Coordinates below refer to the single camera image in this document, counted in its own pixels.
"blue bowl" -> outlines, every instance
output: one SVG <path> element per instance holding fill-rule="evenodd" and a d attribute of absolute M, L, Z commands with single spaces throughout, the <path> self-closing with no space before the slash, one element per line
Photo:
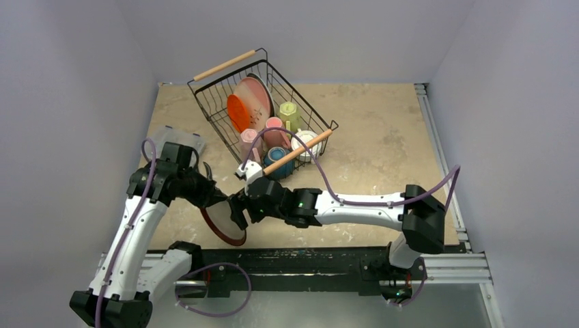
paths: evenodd
<path fill-rule="evenodd" d="M 278 160 L 282 159 L 285 155 L 289 153 L 290 151 L 285 148 L 273 147 L 268 151 L 267 155 L 265 156 L 264 164 L 266 167 L 268 167 L 273 163 L 277 162 Z M 269 177 L 271 177 L 274 180 L 281 180 L 287 178 L 292 173 L 294 173 L 294 160 L 287 162 L 280 168 L 270 173 Z"/>

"gray wall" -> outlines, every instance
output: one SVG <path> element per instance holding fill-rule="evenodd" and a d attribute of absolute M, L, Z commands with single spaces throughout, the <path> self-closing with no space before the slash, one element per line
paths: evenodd
<path fill-rule="evenodd" d="M 113 0 L 0 3 L 0 326 L 73 327 L 155 80 Z"/>
<path fill-rule="evenodd" d="M 474 0 L 119 0 L 160 81 L 258 47 L 293 81 L 424 82 Z"/>
<path fill-rule="evenodd" d="M 577 327 L 579 2 L 477 0 L 429 87 L 509 327 Z"/>

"table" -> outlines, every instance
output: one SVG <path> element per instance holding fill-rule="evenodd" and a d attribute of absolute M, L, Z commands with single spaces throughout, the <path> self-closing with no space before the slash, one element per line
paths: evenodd
<path fill-rule="evenodd" d="M 411 84 L 309 84 L 296 89 L 326 120 L 340 127 L 328 141 L 320 164 L 336 193 L 381 195 L 403 191 L 406 184 L 429 189 L 441 179 L 436 156 Z M 204 118 L 187 86 L 162 85 L 149 127 L 159 126 L 200 134 L 206 141 L 201 161 L 211 165 L 217 186 L 235 193 L 243 182 L 234 176 L 238 164 Z M 288 188 L 325 185 L 315 165 L 300 168 L 282 181 Z M 445 202 L 444 191 L 435 197 Z M 445 221 L 445 244 L 458 244 L 450 214 Z M 340 223 L 298 229 L 266 218 L 247 228 L 245 248 L 378 246 L 394 241 L 399 232 L 369 225 Z M 231 248 L 219 239 L 201 213 L 185 200 L 171 203 L 150 243 L 166 249 L 174 241 L 203 248 Z"/>

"black wire dish rack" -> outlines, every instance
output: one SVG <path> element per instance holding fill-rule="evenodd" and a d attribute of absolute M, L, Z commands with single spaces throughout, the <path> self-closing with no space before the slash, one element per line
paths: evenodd
<path fill-rule="evenodd" d="M 257 52 L 263 53 L 265 58 L 254 61 L 253 63 L 236 69 L 202 87 L 196 88 L 197 86 L 194 83 L 212 74 L 220 72 L 227 67 L 237 64 L 244 59 L 253 56 Z M 197 104 L 199 104 L 205 118 L 209 123 L 211 123 L 238 163 L 241 163 L 244 160 L 240 155 L 240 134 L 233 128 L 231 120 L 227 115 L 227 97 L 230 94 L 233 94 L 237 84 L 250 73 L 259 75 L 259 77 L 266 82 L 266 87 L 272 96 L 276 114 L 279 110 L 280 104 L 291 101 L 296 104 L 300 112 L 302 130 L 310 130 L 320 135 L 328 129 L 335 130 L 338 128 L 339 125 L 334 120 L 328 124 L 328 122 L 321 117 L 309 102 L 305 100 L 298 90 L 296 90 L 296 88 L 269 63 L 268 53 L 265 49 L 259 48 L 257 50 L 248 51 L 243 55 L 198 74 L 191 81 L 187 82 L 187 85 L 193 93 L 193 96 L 195 97 Z M 318 158 L 325 152 L 327 143 L 328 138 L 320 142 Z M 298 169 L 306 163 L 307 162 L 296 160 L 294 161 L 294 169 Z"/>

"cup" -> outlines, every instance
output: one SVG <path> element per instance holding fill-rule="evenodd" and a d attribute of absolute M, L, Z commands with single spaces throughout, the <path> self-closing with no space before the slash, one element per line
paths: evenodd
<path fill-rule="evenodd" d="M 261 163 L 262 154 L 264 153 L 261 138 L 259 138 L 257 140 L 257 142 L 255 142 L 253 149 L 250 149 L 251 144 L 253 143 L 253 140 L 255 140 L 256 137 L 257 137 L 257 131 L 255 129 L 246 128 L 245 130 L 243 130 L 243 132 L 241 132 L 241 146 L 240 146 L 240 148 L 241 148 L 241 160 L 242 161 L 245 160 L 245 158 L 247 157 L 247 154 L 251 153 L 249 155 L 249 159 L 254 161 L 254 162 Z"/>
<path fill-rule="evenodd" d="M 309 130 L 298 129 L 296 136 L 300 138 L 305 144 L 307 144 L 308 141 L 317 137 L 317 133 Z M 302 144 L 299 143 L 296 138 L 292 139 L 292 150 L 296 150 L 301 146 Z M 314 147 L 310 148 L 311 153 L 314 155 L 315 158 L 317 158 L 317 156 L 320 154 L 320 149 L 322 149 L 321 143 L 318 143 Z M 311 156 L 309 156 L 309 153 L 307 151 L 304 151 L 300 156 L 298 156 L 298 160 L 302 162 L 309 162 L 311 161 Z"/>
<path fill-rule="evenodd" d="M 283 127 L 283 123 L 279 118 L 268 118 L 266 121 L 266 128 L 281 128 Z M 290 140 L 287 138 L 287 134 L 280 130 L 272 130 L 266 131 L 264 133 L 264 141 L 266 142 L 266 146 L 269 148 L 273 147 L 283 147 L 283 148 L 290 148 L 292 144 Z"/>
<path fill-rule="evenodd" d="M 295 133 L 300 128 L 300 112 L 298 106 L 291 101 L 279 105 L 279 118 L 287 130 Z"/>
<path fill-rule="evenodd" d="M 273 163 L 282 159 L 285 155 L 289 154 L 290 151 L 282 148 L 282 147 L 273 147 L 268 151 L 268 154 L 264 157 L 264 164 L 265 166 L 270 166 Z M 283 178 L 287 178 L 294 172 L 294 160 L 287 162 L 286 164 L 282 165 L 280 168 L 276 169 L 268 176 L 274 180 L 281 180 Z"/>

